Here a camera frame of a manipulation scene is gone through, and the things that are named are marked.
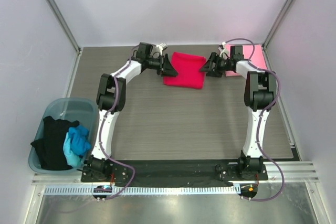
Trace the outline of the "red t shirt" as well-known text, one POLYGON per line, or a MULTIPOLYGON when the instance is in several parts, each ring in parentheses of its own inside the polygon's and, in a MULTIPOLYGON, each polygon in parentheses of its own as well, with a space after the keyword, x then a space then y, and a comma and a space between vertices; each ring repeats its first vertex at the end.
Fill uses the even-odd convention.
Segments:
POLYGON ((202 89, 205 72, 201 72, 200 69, 205 63, 205 57, 173 52, 171 64, 178 75, 176 77, 164 77, 163 84, 166 86, 202 89))

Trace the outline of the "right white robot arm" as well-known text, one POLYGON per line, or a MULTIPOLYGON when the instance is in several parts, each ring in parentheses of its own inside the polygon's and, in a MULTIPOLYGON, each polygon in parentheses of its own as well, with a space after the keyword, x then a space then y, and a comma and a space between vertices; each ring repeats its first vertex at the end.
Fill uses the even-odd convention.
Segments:
POLYGON ((265 152, 262 148, 265 127, 271 108, 277 99, 277 79, 273 72, 255 66, 243 54, 242 45, 233 45, 228 50, 225 44, 212 52, 201 72, 209 77, 221 77, 232 71, 245 78, 244 104, 248 111, 248 126, 245 144, 236 165, 219 166, 223 181, 267 179, 264 166, 265 152))

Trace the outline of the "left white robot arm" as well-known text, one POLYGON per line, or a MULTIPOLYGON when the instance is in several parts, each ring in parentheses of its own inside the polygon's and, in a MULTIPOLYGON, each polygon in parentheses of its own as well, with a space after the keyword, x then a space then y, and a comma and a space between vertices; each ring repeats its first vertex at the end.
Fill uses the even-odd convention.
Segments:
POLYGON ((169 57, 164 53, 167 44, 141 42, 135 46, 127 62, 117 71, 100 77, 96 97, 99 124, 95 143, 82 170, 82 182, 131 182, 134 167, 111 157, 111 145, 120 112, 126 102, 128 83, 145 70, 154 70, 162 77, 177 77, 169 57))

